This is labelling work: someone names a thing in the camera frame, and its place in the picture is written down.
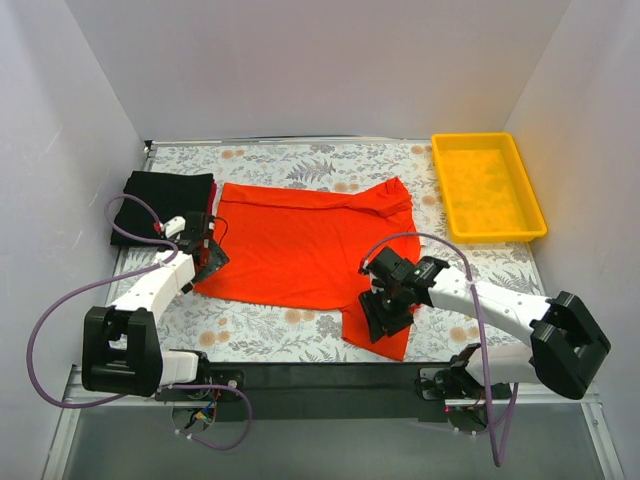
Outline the orange t-shirt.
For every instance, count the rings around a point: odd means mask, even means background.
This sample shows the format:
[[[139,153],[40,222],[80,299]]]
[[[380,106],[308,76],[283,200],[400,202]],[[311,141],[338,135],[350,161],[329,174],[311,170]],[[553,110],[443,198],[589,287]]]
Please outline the orange t-shirt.
[[[370,287],[362,258],[389,238],[415,261],[412,197],[397,177],[356,194],[228,183],[217,213],[228,223],[222,243],[229,262],[196,285],[213,298],[305,310],[338,310],[342,337],[383,357],[405,357],[409,331],[373,343],[358,300]]]

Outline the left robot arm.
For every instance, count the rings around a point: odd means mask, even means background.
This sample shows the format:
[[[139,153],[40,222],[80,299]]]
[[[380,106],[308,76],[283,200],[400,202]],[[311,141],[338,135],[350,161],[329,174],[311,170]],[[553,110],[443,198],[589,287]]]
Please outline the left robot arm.
[[[157,323],[174,298],[229,263],[213,239],[215,221],[211,214],[190,212],[166,222],[163,234],[178,251],[158,252],[153,271],[110,305],[87,312],[81,371],[85,389],[150,397],[163,387],[210,379],[204,353],[161,348]]]

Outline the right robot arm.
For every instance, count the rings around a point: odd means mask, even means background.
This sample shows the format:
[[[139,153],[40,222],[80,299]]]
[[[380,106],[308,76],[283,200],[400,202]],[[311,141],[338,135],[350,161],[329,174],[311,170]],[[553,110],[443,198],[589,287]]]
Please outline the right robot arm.
[[[470,344],[453,356],[431,381],[444,395],[473,398],[486,385],[531,383],[580,400],[611,350],[584,302],[566,291],[549,298],[471,282],[444,260],[413,263],[389,247],[360,271],[371,281],[359,302],[373,343],[411,326],[421,306],[482,318],[515,338],[509,345]]]

